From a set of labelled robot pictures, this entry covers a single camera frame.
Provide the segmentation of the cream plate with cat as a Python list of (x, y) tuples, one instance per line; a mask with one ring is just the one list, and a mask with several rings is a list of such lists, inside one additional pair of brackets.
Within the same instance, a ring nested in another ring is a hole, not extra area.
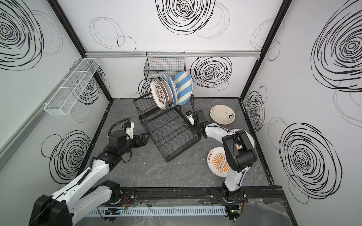
[(228, 125), (235, 121), (235, 112), (226, 105), (215, 105), (209, 112), (211, 119), (221, 125)]

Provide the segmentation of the black wire dish rack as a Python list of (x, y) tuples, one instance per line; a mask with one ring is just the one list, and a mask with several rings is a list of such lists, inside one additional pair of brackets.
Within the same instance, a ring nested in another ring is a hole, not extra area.
[(139, 120), (168, 163), (201, 140), (201, 134), (187, 126), (180, 106), (157, 107), (151, 94), (133, 100)]

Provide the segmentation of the orange sunburst plate front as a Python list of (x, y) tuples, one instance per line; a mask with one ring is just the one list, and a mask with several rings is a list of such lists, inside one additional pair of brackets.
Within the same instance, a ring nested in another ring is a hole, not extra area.
[(230, 166), (227, 162), (223, 147), (212, 148), (207, 154), (206, 161), (213, 174), (221, 178), (226, 178), (228, 176)]

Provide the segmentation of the blue striped plate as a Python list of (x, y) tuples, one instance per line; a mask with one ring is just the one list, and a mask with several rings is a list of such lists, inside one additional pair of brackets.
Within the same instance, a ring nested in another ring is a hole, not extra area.
[(167, 81), (170, 90), (172, 92), (172, 96), (173, 96), (173, 106), (177, 106), (178, 105), (178, 91), (177, 91), (177, 87), (173, 81), (173, 79), (168, 76), (168, 75), (164, 75), (163, 78), (165, 78), (165, 80)]
[(177, 94), (178, 94), (177, 105), (186, 104), (190, 99), (193, 91), (193, 80), (191, 78), (191, 75), (186, 71), (179, 72), (175, 76), (173, 81), (177, 88)]

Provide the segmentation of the white plate red characters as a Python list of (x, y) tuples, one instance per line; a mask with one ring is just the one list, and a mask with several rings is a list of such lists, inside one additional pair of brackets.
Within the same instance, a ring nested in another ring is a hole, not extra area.
[(155, 104), (161, 110), (166, 110), (166, 99), (165, 93), (160, 85), (160, 81), (158, 79), (153, 79), (150, 81), (151, 94), (155, 101)]

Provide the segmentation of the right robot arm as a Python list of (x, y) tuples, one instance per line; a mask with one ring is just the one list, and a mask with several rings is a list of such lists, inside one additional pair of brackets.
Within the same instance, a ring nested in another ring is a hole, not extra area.
[(225, 199), (231, 200), (240, 194), (244, 177), (258, 159), (254, 138), (245, 130), (231, 131), (216, 123), (208, 123), (201, 110), (192, 113), (188, 120), (197, 133), (222, 143), (229, 165), (222, 193)]

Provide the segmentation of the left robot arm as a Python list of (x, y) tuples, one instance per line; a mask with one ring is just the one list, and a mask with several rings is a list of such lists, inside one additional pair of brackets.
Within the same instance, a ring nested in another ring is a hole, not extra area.
[(43, 195), (35, 201), (29, 225), (74, 226), (102, 204), (117, 205), (126, 200), (128, 207), (131, 202), (124, 196), (118, 183), (110, 180), (98, 186), (95, 183), (120, 162), (124, 163), (124, 154), (147, 145), (150, 134), (135, 135), (133, 129), (131, 118), (113, 124), (108, 130), (108, 145), (103, 152), (92, 158), (87, 169), (52, 195)]

